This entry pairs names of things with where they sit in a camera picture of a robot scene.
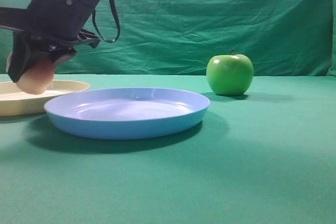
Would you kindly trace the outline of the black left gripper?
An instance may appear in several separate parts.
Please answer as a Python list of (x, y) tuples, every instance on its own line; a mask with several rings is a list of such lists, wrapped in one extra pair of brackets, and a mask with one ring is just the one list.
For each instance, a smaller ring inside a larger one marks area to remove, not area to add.
[[(95, 17), (100, 0), (31, 0), (25, 9), (1, 7), (1, 28), (27, 34), (13, 34), (12, 58), (7, 74), (13, 82), (39, 59), (49, 54), (53, 67), (72, 59), (75, 48), (57, 48), (48, 45), (74, 47), (89, 45), (96, 48), (102, 39), (99, 32), (83, 27)], [(119, 23), (114, 0), (110, 0), (115, 23)]]

